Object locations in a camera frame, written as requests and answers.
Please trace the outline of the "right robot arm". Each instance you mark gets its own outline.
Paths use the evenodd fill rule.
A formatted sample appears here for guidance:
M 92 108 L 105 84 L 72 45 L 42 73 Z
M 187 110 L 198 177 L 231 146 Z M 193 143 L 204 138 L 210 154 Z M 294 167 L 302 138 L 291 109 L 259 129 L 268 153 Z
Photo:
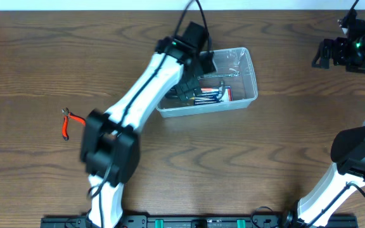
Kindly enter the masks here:
M 338 20 L 345 37 L 324 39 L 312 67 L 344 66 L 346 71 L 365 74 L 365 21 L 354 7 Z M 365 121 L 357 128 L 339 132 L 331 146 L 331 165 L 313 190 L 295 202 L 279 220 L 279 227 L 357 227 L 334 212 L 355 191 L 365 186 Z

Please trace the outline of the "black yellow screwdriver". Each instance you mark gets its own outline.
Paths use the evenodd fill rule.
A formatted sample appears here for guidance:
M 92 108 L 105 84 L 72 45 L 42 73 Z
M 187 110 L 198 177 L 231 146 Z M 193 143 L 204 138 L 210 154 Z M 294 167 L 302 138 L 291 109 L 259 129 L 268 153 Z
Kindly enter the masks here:
M 165 96 L 166 99 L 180 99 L 179 94 L 176 91 L 169 90 Z

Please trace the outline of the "silver wrench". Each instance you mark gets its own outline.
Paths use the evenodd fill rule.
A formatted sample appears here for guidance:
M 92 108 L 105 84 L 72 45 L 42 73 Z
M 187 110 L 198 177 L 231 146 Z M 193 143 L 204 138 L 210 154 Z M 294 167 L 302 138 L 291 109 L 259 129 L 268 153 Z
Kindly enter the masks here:
M 239 71 L 233 71 L 230 73 L 208 73 L 203 75 L 203 78 L 216 78 L 216 77 L 239 77 L 241 74 Z

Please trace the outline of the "red black pliers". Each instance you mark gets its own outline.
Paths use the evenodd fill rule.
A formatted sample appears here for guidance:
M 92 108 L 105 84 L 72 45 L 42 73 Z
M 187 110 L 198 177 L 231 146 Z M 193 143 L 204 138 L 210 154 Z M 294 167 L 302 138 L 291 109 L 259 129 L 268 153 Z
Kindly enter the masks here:
M 63 139 L 67 141 L 69 140 L 69 135 L 67 132 L 69 120 L 70 119 L 75 120 L 78 123 L 81 123 L 83 126 L 86 125 L 86 120 L 80 116 L 74 115 L 71 111 L 69 111 L 68 108 L 62 109 L 62 113 L 63 113 L 63 125 L 61 128 L 61 134 Z

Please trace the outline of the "blue drill bit case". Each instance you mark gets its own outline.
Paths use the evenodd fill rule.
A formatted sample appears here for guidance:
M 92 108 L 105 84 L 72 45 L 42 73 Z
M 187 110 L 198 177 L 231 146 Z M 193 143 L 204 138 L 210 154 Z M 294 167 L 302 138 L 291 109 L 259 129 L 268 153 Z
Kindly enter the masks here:
M 210 105 L 216 103 L 230 102 L 233 100 L 231 87 L 202 87 L 202 93 L 193 98 L 193 104 Z

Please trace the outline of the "small claw hammer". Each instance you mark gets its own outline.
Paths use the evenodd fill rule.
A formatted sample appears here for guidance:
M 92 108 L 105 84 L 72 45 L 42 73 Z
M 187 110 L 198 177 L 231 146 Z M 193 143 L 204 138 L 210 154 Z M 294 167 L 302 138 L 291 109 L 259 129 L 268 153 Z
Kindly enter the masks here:
M 230 87 L 220 81 L 219 87 L 203 87 L 198 99 L 204 102 L 225 102 L 231 100 Z

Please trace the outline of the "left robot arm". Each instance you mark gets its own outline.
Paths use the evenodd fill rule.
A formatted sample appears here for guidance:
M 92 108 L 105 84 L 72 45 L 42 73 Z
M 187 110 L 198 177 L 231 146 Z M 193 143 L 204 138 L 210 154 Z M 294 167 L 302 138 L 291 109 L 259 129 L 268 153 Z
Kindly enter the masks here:
M 163 98 L 187 101 L 202 90 L 199 77 L 215 71 L 205 26 L 191 22 L 183 35 L 158 41 L 143 74 L 117 103 L 86 118 L 80 159 L 89 175 L 91 227 L 116 227 L 123 216 L 122 193 L 140 159 L 139 137 Z

